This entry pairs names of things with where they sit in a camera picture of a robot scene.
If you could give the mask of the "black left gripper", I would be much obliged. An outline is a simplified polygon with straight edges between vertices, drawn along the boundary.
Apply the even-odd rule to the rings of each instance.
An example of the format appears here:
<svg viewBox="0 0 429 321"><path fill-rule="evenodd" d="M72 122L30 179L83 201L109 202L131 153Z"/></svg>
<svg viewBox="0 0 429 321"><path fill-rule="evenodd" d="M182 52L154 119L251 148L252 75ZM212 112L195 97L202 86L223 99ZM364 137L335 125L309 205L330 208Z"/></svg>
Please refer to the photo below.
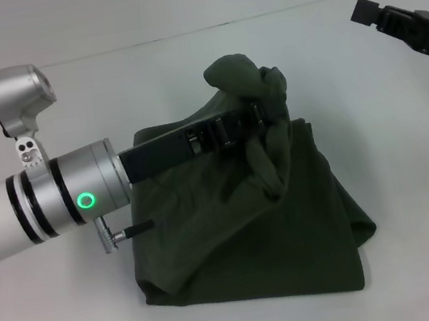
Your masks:
<svg viewBox="0 0 429 321"><path fill-rule="evenodd" d="M182 125L118 156L129 182L137 184L211 151L214 144L226 149L246 141L274 122L274 114L271 99L246 101L238 109Z"/></svg>

